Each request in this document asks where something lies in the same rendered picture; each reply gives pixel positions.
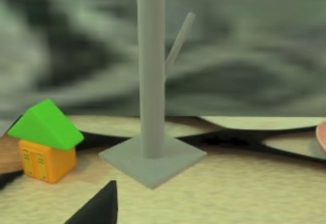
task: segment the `orange block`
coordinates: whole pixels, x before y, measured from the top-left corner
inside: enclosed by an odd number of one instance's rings
[[[24,173],[48,183],[56,183],[76,166],[76,150],[54,149],[26,140],[19,141]]]

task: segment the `green roof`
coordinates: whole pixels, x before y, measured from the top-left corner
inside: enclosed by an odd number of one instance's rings
[[[70,150],[84,139],[50,99],[30,107],[8,135],[61,150]]]

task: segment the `table surface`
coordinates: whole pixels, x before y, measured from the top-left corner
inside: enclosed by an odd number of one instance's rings
[[[71,117],[79,129],[98,130],[98,118]],[[139,133],[137,118],[102,118],[104,134]],[[173,136],[218,130],[208,122],[171,120]],[[314,133],[274,138],[273,142],[302,145]],[[4,147],[17,147],[5,136]],[[155,190],[150,190],[101,161],[104,148],[81,151],[77,167],[57,184],[27,176],[16,179],[0,192],[0,220],[5,224],[59,224],[67,220],[110,180],[117,180],[118,224],[307,224],[324,223],[326,170],[320,164],[250,152],[201,147],[208,156]],[[13,151],[0,155],[2,171],[19,169]]]

